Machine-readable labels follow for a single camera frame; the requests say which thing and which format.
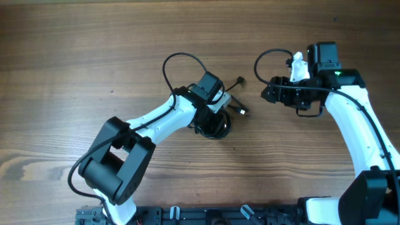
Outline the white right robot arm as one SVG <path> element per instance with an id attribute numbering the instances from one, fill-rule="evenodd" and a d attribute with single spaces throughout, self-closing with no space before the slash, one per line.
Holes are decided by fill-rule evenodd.
<path id="1" fill-rule="evenodd" d="M 291 54 L 291 74 L 262 83 L 261 97 L 297 113 L 314 102 L 335 120 L 351 155 L 355 179 L 339 197 L 303 197 L 303 224 L 399 224 L 399 152 L 384 132 L 356 69 L 344 69 L 335 42 L 317 42 L 307 55 Z"/>

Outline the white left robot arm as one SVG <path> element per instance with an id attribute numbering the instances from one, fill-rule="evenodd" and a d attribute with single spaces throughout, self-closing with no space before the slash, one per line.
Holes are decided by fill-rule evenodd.
<path id="1" fill-rule="evenodd" d="M 106 222 L 127 224 L 137 207 L 132 199 L 158 144 L 184 127 L 210 139 L 221 139 L 230 128 L 226 106 L 231 95 L 223 82 L 205 72 L 196 84 L 171 91 L 168 100 L 153 111 L 123 121 L 108 119 L 75 170 L 94 190 Z"/>

